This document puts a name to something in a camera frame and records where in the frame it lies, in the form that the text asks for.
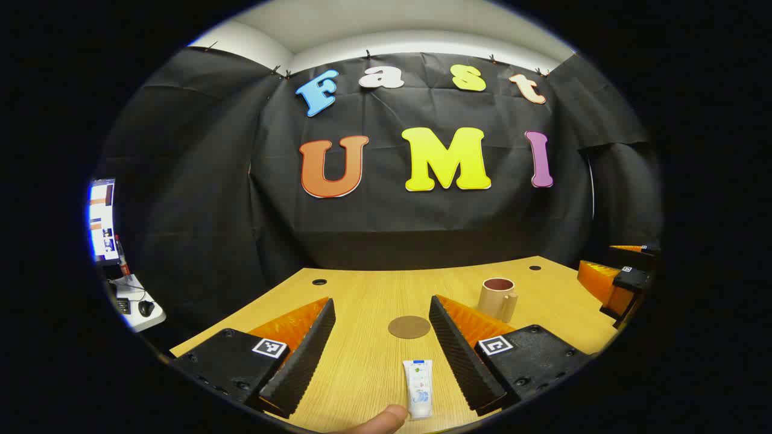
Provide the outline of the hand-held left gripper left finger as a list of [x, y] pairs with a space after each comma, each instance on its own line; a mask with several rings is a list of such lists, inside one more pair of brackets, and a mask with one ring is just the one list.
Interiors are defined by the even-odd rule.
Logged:
[[334, 301], [321, 298], [248, 333], [223, 328], [171, 365], [230, 401], [289, 418], [311, 384], [335, 322]]

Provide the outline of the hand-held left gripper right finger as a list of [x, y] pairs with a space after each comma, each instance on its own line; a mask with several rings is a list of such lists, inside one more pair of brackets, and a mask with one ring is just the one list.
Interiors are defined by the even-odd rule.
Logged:
[[546, 392], [591, 360], [538, 324], [514, 329], [441, 295], [432, 297], [428, 318], [469, 409], [480, 417]]

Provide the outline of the white side table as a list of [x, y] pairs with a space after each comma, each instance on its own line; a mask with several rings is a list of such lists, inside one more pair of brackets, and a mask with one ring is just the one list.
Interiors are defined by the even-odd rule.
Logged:
[[[116, 310], [116, 298], [128, 298], [131, 300], [131, 314], [124, 315], [118, 312], [125, 323], [133, 332], [143, 332], [144, 330], [157, 326], [166, 320], [166, 312], [160, 306], [160, 304], [153, 299], [151, 294], [141, 285], [140, 281], [135, 275], [132, 275], [132, 280], [127, 280], [127, 277], [113, 278], [108, 280], [109, 289], [112, 291], [113, 305]], [[156, 304], [154, 312], [149, 318], [143, 318], [138, 311], [138, 302], [141, 300], [149, 300]]]

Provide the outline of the black backdrop cloth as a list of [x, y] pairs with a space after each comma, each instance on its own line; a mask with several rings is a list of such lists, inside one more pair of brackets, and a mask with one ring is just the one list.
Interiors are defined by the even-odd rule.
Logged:
[[414, 52], [285, 80], [187, 48], [129, 100], [96, 176], [116, 179], [165, 352], [302, 268], [574, 267], [665, 225], [651, 134], [578, 55], [546, 77]]

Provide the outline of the beige cup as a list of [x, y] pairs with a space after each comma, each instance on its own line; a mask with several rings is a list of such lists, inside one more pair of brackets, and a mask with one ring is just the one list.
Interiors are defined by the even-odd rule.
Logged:
[[487, 278], [482, 283], [477, 310], [504, 323], [512, 321], [519, 296], [509, 278]]

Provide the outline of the brown round coaster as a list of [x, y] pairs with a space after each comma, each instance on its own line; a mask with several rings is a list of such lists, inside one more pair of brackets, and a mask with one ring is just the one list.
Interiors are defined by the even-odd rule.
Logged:
[[430, 331], [432, 324], [421, 316], [405, 315], [392, 319], [388, 332], [399, 339], [421, 338]]

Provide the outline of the white toothpaste tube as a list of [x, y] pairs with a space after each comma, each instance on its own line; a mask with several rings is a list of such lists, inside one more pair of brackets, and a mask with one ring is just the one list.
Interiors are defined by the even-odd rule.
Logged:
[[403, 371], [407, 385], [407, 407], [411, 420], [433, 417], [433, 361], [404, 360]]

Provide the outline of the wooden desktop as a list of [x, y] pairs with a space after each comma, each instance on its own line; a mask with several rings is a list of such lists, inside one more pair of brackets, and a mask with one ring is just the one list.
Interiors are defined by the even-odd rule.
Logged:
[[513, 281], [518, 301], [510, 326], [546, 327], [579, 351], [601, 351], [615, 337], [612, 319], [577, 281], [575, 270], [535, 256], [502, 263], [426, 270], [304, 268], [203, 332], [171, 349], [181, 356], [223, 328], [250, 332], [307, 303], [329, 297], [336, 322], [290, 428], [335, 432], [363, 423], [389, 404], [406, 404], [403, 361], [433, 360], [433, 416], [397, 434], [460, 432], [491, 422], [469, 409], [434, 332], [400, 339], [388, 325], [427, 318], [434, 295], [476, 307], [485, 280]]

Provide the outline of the computer monitor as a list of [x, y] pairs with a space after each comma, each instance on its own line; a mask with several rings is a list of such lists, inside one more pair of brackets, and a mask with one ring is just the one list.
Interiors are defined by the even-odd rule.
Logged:
[[87, 218], [93, 261], [100, 266], [119, 262], [115, 237], [114, 194], [115, 178], [97, 179], [89, 187]]

